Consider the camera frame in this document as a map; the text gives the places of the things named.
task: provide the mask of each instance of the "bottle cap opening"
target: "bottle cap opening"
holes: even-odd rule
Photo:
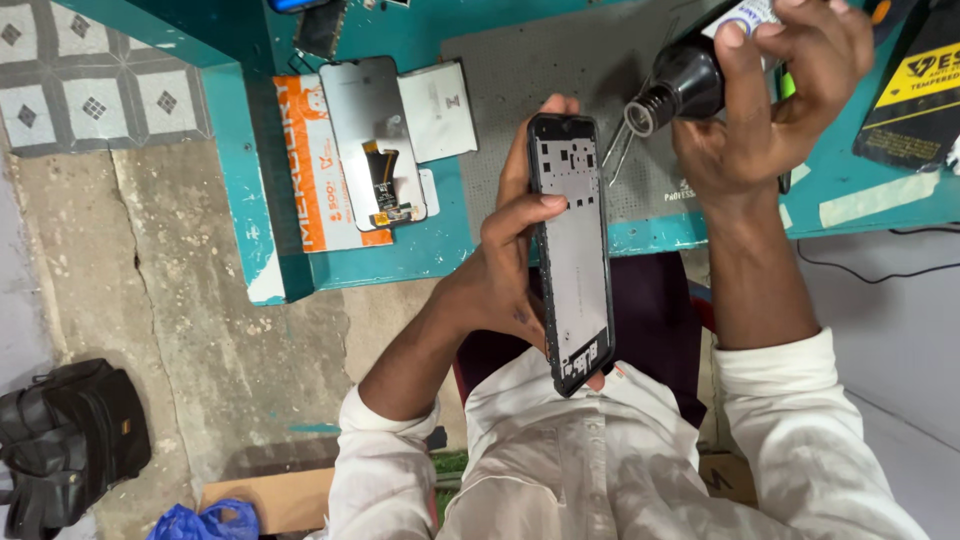
[[[627,122],[627,127],[634,132],[634,135],[648,137],[653,134],[655,129],[654,118],[646,107],[632,101],[624,108],[623,116]]]

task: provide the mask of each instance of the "shirt cuff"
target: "shirt cuff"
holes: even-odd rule
[[[401,437],[424,440],[437,426],[440,418],[440,398],[433,402],[430,414],[416,420],[398,422],[389,420],[370,410],[360,399],[359,386],[354,386],[340,407],[340,429],[350,431],[387,431]]]
[[[777,347],[721,351],[713,347],[720,383],[733,396],[773,397],[830,388],[837,383],[833,332]]]

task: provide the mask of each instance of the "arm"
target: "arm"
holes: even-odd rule
[[[804,536],[925,538],[863,442],[777,209],[777,174],[803,161],[870,68],[869,22],[838,0],[779,1],[775,10],[785,25],[762,25],[753,39],[733,25],[718,33],[727,124],[674,131],[708,227],[714,358],[731,431],[760,510]],[[759,50],[787,60],[797,82],[797,94],[773,107]]]
[[[553,95],[540,109],[576,114]],[[330,488],[330,532],[340,540],[433,538],[436,473],[425,439],[437,425],[437,393],[468,333],[510,333],[544,348],[527,273],[531,225],[559,215],[566,199],[528,194],[526,122],[500,176],[496,212],[481,243],[434,289],[340,411],[340,454]]]

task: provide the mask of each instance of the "hand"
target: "hand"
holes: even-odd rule
[[[580,103],[554,94],[540,112],[579,114]],[[545,353],[542,304],[530,292],[527,263],[533,225],[563,213],[566,197],[530,193],[529,120],[516,130],[500,173],[496,211],[484,220],[480,245],[435,294],[450,302],[462,331],[508,333]]]
[[[870,19],[843,0],[775,0],[783,24],[753,39],[736,24],[714,41],[726,78],[727,122],[673,123],[673,145],[707,217],[758,194],[776,202],[776,177],[801,164],[874,62]],[[797,92],[770,105],[760,53],[787,62]]]

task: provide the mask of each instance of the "shirt sleeve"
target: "shirt sleeve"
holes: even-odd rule
[[[414,540],[436,535],[430,511],[436,472],[423,440],[439,416],[437,401],[425,418],[395,422],[367,408],[356,386],[347,393],[330,486],[330,538]]]
[[[811,538],[927,538],[863,441],[863,419],[837,382],[830,329],[714,358],[761,511]]]

